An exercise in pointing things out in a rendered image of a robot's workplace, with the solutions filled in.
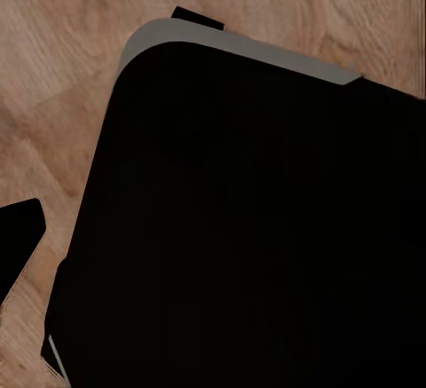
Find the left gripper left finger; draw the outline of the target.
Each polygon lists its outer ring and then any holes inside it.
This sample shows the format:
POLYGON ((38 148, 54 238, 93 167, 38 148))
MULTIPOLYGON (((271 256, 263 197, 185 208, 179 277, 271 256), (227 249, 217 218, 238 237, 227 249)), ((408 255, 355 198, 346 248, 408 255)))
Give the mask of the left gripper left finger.
POLYGON ((0 208, 0 304, 46 231, 38 198, 0 208))

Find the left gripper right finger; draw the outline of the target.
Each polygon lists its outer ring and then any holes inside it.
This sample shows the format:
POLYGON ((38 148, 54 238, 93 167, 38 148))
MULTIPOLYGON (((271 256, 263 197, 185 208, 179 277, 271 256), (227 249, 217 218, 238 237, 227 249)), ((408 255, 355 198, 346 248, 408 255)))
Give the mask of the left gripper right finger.
POLYGON ((426 269, 426 202, 406 198, 398 220, 398 230, 426 269))

